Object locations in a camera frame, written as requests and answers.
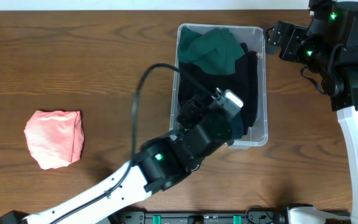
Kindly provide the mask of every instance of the clear plastic container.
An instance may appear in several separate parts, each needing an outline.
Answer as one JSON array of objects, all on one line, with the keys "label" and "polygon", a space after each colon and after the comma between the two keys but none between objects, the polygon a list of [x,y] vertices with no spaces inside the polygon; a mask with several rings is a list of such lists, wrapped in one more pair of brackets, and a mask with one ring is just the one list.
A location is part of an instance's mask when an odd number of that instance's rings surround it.
[{"label": "clear plastic container", "polygon": [[[183,27],[187,27],[192,31],[200,34],[215,28],[228,28],[230,32],[236,37],[239,43],[246,43],[248,50],[258,52],[258,113],[257,119],[253,127],[248,129],[248,134],[239,140],[235,140],[231,146],[236,149],[248,149],[252,146],[263,146],[268,139],[267,134],[267,108],[266,108],[266,69],[265,69],[265,39],[263,30],[259,27],[240,27],[240,26],[217,26],[217,25],[203,25],[203,24],[182,24],[178,29],[177,52],[180,40],[180,31]],[[179,66],[178,54],[176,56],[175,65]],[[176,121],[179,113],[180,105],[178,104],[180,77],[179,73],[175,72],[173,79],[172,91],[172,105],[171,105],[171,120],[170,130],[179,129],[180,125]]]}]

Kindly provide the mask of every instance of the black cable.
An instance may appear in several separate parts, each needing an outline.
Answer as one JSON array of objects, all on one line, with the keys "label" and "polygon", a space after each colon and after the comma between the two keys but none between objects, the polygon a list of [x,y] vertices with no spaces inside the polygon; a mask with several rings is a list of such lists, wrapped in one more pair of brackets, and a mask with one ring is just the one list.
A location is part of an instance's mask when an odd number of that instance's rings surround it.
[{"label": "black cable", "polygon": [[326,92],[323,91],[320,87],[320,85],[317,83],[317,81],[314,79],[314,78],[309,78],[309,77],[306,77],[303,72],[305,72],[306,69],[308,69],[309,67],[305,66],[301,69],[301,76],[307,80],[309,80],[313,85],[314,87],[317,89],[317,91],[319,91],[321,94],[325,95]]},{"label": "black cable", "polygon": [[171,70],[174,70],[176,72],[179,72],[182,76],[184,76],[185,78],[189,79],[189,81],[191,81],[195,86],[197,86],[200,90],[206,92],[209,95],[212,95],[212,93],[207,90],[202,84],[200,84],[198,81],[196,81],[193,77],[191,77],[189,74],[187,74],[185,71],[180,70],[179,68],[176,68],[172,65],[169,65],[167,63],[156,63],[155,65],[152,65],[151,67],[149,67],[149,69],[147,69],[142,77],[139,80],[139,84],[137,86],[136,89],[136,93],[135,93],[135,98],[132,104],[132,151],[131,151],[131,161],[129,162],[129,165],[127,167],[127,169],[125,170],[124,175],[120,178],[120,180],[110,189],[108,189],[107,191],[105,191],[103,194],[101,194],[100,196],[97,196],[96,198],[90,200],[89,202],[86,202],[83,205],[80,205],[79,207],[74,208],[73,210],[67,212],[66,214],[58,217],[56,220],[54,220],[53,222],[51,222],[50,224],[57,224],[58,222],[62,221],[63,219],[69,217],[70,215],[94,204],[95,202],[98,202],[99,200],[101,200],[104,197],[109,196],[113,191],[115,191],[121,184],[122,182],[125,180],[125,178],[128,176],[128,173],[131,169],[131,167],[133,166],[132,161],[133,158],[136,154],[136,139],[137,139],[137,109],[139,107],[139,98],[140,98],[140,91],[142,90],[142,87],[146,81],[146,78],[149,76],[149,73],[157,68],[157,67],[165,67],[165,68],[169,68]]},{"label": "black cable", "polygon": [[271,216],[267,213],[267,211],[266,211],[266,209],[265,209],[264,207],[262,207],[262,206],[260,206],[260,205],[251,205],[251,206],[247,209],[247,211],[246,211],[246,219],[248,220],[249,223],[251,223],[251,224],[256,224],[256,223],[254,223],[253,221],[251,221],[251,220],[249,219],[249,217],[248,217],[248,211],[249,211],[251,208],[255,208],[255,207],[259,207],[259,208],[263,209],[263,211],[266,213],[266,215],[268,216],[268,218],[272,220],[272,222],[270,222],[270,223],[273,223],[273,222],[274,222],[273,217],[271,217]]},{"label": "black cable", "polygon": [[329,73],[331,73],[331,70],[332,70],[335,52],[338,49],[338,47],[342,47],[342,46],[344,46],[342,43],[338,43],[338,44],[334,45],[333,49],[331,50],[331,53],[329,54],[329,61],[328,61],[328,66],[327,66],[327,71]]}]

